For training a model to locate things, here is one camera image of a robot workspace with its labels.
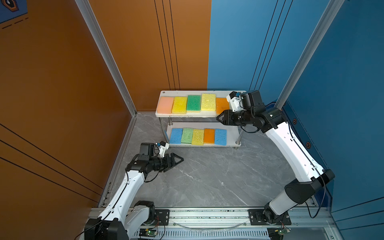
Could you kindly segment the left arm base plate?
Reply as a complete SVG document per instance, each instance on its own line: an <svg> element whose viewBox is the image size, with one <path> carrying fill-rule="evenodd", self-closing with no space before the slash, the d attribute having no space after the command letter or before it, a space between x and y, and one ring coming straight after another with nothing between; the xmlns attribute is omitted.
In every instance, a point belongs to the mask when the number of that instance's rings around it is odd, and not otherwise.
<svg viewBox="0 0 384 240"><path fill-rule="evenodd" d="M157 224L160 225L169 225L170 219L170 210L169 209L155 209L150 210L149 218L144 223L147 226L155 226Z"/></svg>

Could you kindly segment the pink sponge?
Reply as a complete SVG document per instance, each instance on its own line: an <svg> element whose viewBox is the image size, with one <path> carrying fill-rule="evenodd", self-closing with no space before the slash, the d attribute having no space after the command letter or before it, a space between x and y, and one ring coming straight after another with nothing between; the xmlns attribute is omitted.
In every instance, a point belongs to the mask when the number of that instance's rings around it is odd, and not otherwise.
<svg viewBox="0 0 384 240"><path fill-rule="evenodd" d="M174 103L174 97L160 97L157 105L156 112L161 115L172 114L172 108Z"/></svg>

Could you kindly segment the pale yellow sponge row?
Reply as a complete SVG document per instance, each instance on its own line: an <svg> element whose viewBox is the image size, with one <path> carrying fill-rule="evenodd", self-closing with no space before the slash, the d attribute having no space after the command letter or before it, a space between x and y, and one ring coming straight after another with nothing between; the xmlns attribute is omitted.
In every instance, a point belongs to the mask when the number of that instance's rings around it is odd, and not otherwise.
<svg viewBox="0 0 384 240"><path fill-rule="evenodd" d="M193 137L192 137L191 144L194 146L203 146L204 145L204 133L205 133L205 130L193 129Z"/></svg>

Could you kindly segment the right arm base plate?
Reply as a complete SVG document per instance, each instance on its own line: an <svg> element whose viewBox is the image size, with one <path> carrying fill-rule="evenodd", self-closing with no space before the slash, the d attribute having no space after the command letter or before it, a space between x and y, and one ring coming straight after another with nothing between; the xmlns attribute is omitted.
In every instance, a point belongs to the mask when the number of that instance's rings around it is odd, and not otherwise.
<svg viewBox="0 0 384 240"><path fill-rule="evenodd" d="M252 226L290 226L292 224L288 212L276 215L272 210L249 209L248 215Z"/></svg>

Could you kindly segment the light green sponge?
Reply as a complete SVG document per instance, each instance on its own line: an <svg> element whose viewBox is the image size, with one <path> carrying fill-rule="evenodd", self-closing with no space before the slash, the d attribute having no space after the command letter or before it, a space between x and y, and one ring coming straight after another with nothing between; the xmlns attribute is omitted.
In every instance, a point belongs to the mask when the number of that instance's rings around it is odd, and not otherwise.
<svg viewBox="0 0 384 240"><path fill-rule="evenodd" d="M192 128L183 128L181 143L182 144L191 144L193 140L194 129Z"/></svg>

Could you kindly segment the bright yellow sponge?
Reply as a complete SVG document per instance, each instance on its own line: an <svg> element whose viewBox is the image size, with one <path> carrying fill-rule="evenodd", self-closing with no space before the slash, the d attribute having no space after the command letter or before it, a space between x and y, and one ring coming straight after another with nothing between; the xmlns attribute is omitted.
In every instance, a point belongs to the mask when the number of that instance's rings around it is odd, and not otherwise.
<svg viewBox="0 0 384 240"><path fill-rule="evenodd" d="M172 114L184 115L187 113L188 97L174 97L174 103L172 107Z"/></svg>

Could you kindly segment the orange sponge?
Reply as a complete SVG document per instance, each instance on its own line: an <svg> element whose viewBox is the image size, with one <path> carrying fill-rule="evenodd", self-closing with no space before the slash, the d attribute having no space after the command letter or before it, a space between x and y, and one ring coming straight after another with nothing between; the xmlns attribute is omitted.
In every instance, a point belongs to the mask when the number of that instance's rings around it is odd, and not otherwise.
<svg viewBox="0 0 384 240"><path fill-rule="evenodd" d="M204 130L204 144L214 145L215 144L215 129Z"/></svg>
<svg viewBox="0 0 384 240"><path fill-rule="evenodd" d="M230 103L226 98L216 98L216 115L220 115L224 110L230 110Z"/></svg>

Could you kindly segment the blue sponge row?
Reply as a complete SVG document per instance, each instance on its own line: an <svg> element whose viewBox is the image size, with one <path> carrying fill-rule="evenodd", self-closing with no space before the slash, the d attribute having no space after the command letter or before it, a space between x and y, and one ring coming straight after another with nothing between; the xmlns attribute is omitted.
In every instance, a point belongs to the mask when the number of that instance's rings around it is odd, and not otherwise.
<svg viewBox="0 0 384 240"><path fill-rule="evenodd" d="M217 146L226 146L227 145L227 130L215 129L214 144Z"/></svg>
<svg viewBox="0 0 384 240"><path fill-rule="evenodd" d="M182 143L183 129L175 128L171 131L170 144L179 145Z"/></svg>

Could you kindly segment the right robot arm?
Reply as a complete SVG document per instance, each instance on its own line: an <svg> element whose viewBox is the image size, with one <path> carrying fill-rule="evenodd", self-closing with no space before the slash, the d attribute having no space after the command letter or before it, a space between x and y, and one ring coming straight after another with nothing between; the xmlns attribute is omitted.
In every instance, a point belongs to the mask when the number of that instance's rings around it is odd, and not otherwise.
<svg viewBox="0 0 384 240"><path fill-rule="evenodd" d="M278 147L290 167L295 179L284 190L267 203L262 213L263 222L269 225L282 223L288 210L304 204L310 197L335 178L330 169L324 169L298 140L286 116L276 107L268 107L259 91L231 92L226 97L230 109L224 110L216 119L225 126L256 127Z"/></svg>

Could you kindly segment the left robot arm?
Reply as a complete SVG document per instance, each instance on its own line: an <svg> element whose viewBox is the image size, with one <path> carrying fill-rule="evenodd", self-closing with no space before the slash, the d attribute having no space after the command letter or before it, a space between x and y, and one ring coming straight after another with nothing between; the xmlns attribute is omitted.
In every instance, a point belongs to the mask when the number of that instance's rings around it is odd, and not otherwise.
<svg viewBox="0 0 384 240"><path fill-rule="evenodd" d="M142 225L157 224L155 205L151 201L134 198L151 172L165 173L184 161L184 158L167 153L169 144L142 143L125 168L125 176L107 207L96 219L87 221L81 236L85 240L129 240Z"/></svg>

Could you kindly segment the dark green sponge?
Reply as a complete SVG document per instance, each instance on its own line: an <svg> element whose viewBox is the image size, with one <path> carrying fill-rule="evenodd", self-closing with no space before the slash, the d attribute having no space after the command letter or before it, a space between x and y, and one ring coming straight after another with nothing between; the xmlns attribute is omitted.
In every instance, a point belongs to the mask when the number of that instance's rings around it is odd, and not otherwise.
<svg viewBox="0 0 384 240"><path fill-rule="evenodd" d="M201 111L201 96L188 95L187 113L198 113Z"/></svg>

